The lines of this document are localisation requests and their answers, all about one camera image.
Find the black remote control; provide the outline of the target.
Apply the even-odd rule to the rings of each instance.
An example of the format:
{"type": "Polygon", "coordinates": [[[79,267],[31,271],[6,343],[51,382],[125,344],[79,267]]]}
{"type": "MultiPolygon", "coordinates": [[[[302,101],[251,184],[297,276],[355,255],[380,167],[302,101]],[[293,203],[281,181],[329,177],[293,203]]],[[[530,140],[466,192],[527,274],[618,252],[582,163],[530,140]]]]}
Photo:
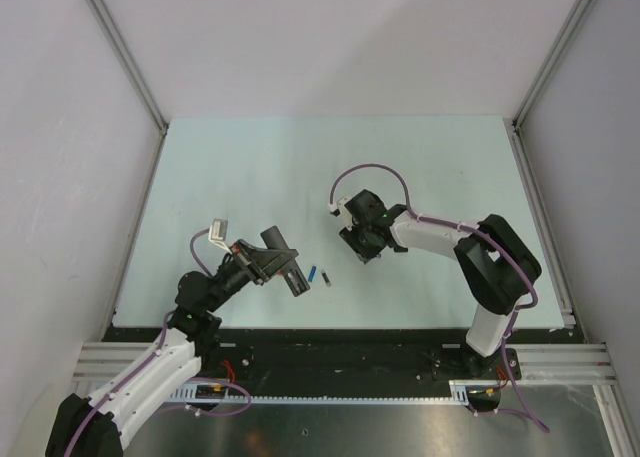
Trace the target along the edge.
{"type": "MultiPolygon", "coordinates": [[[[272,226],[264,230],[260,236],[269,249],[291,251],[291,248],[288,246],[277,226],[272,226]]],[[[280,274],[294,297],[299,297],[310,289],[310,285],[301,271],[296,258],[292,258],[284,265],[280,270],[280,274]]]]}

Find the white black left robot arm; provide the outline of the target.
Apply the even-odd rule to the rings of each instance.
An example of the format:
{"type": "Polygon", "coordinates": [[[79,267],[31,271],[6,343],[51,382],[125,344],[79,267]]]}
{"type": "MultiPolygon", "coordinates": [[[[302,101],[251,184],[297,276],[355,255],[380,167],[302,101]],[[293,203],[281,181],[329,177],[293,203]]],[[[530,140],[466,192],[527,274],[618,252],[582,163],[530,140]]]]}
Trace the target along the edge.
{"type": "Polygon", "coordinates": [[[239,239],[217,271],[184,274],[176,307],[159,335],[116,377],[86,397],[70,394],[60,404],[45,447],[47,456],[121,456],[143,424],[180,386],[214,374],[221,364],[215,311],[246,285],[287,277],[298,253],[283,240],[264,247],[239,239]]]}

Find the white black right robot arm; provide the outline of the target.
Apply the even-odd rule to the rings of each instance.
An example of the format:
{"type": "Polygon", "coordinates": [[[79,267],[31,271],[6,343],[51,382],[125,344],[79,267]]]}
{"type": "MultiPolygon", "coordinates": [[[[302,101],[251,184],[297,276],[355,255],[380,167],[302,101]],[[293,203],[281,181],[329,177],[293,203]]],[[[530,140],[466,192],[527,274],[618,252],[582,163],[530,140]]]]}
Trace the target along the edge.
{"type": "Polygon", "coordinates": [[[363,263],[390,248],[426,251],[456,262],[476,300],[476,310],[454,367],[484,378],[497,366],[521,299],[533,293],[542,267],[510,224],[491,214],[475,225],[421,216],[406,204],[390,208],[362,190],[329,205],[342,219],[339,236],[363,263]]]}

